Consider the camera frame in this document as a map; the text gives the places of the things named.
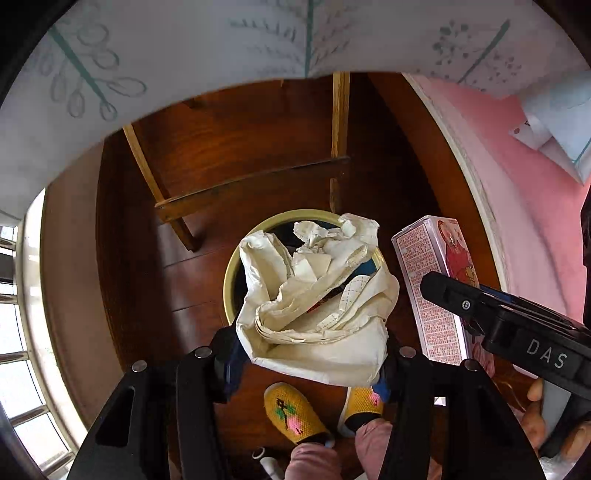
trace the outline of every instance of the trash can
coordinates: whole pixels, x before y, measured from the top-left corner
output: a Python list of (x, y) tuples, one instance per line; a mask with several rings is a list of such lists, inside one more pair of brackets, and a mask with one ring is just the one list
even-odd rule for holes
[[(258, 230), (274, 233), (293, 255), (293, 252), (303, 244), (293, 233), (294, 223), (301, 220), (312, 220), (324, 228), (334, 228), (338, 226), (339, 215), (325, 210), (289, 210), (288, 212), (278, 213), (264, 220), (248, 233), (250, 234)], [(385, 261), (382, 252), (377, 248), (372, 259), (357, 267), (345, 283), (356, 275), (371, 275), (383, 263)], [(234, 319), (240, 312), (247, 292), (248, 288), (246, 287), (244, 267), (240, 261), (238, 246), (236, 246), (228, 262), (226, 274), (223, 279), (223, 306), (229, 324), (234, 322)]]

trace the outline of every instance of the screw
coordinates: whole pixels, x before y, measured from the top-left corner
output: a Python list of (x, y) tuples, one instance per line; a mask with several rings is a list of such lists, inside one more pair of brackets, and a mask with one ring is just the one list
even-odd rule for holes
[(412, 358), (417, 354), (417, 351), (411, 346), (402, 346), (398, 352), (404, 358)]
[(146, 360), (138, 360), (137, 362), (134, 362), (133, 365), (131, 365), (131, 369), (138, 373), (138, 372), (143, 372), (144, 370), (146, 370), (146, 367), (148, 366), (148, 364), (146, 363)]
[(195, 356), (197, 358), (207, 358), (211, 354), (212, 349), (210, 349), (208, 346), (200, 346), (195, 349)]
[(464, 362), (464, 367), (470, 372), (478, 372), (478, 370), (480, 370), (480, 364), (472, 358), (469, 358)]

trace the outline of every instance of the foot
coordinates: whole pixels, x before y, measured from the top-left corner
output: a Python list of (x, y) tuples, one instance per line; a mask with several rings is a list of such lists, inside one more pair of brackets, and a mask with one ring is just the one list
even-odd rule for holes
[(327, 447), (335, 439), (298, 389), (286, 383), (275, 383), (265, 390), (265, 410), (273, 425), (290, 439), (299, 444), (319, 441)]
[(349, 387), (337, 430), (343, 437), (354, 437), (358, 428), (382, 416), (384, 403), (371, 387)]

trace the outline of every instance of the wall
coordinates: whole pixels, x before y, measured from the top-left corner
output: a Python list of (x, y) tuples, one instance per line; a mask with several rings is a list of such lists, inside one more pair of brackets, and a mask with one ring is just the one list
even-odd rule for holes
[(62, 377), (86, 427), (122, 376), (96, 265), (96, 190), (102, 150), (102, 144), (91, 148), (49, 185), (41, 231), (48, 324)]
[(502, 237), (511, 291), (581, 321), (586, 288), (580, 210), (589, 189), (508, 131), (515, 96), (416, 77), (478, 171)]

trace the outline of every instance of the yellow slipper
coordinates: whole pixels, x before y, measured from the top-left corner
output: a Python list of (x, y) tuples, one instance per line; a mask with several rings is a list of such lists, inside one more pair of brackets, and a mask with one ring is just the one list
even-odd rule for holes
[(382, 416), (383, 412), (384, 402), (371, 387), (349, 387), (337, 430), (343, 437), (354, 437), (355, 432), (345, 425), (350, 416), (356, 413), (375, 413)]
[(286, 383), (274, 383), (265, 390), (265, 410), (273, 425), (293, 443), (326, 433), (325, 445), (332, 447), (335, 438), (318, 418), (305, 396)]

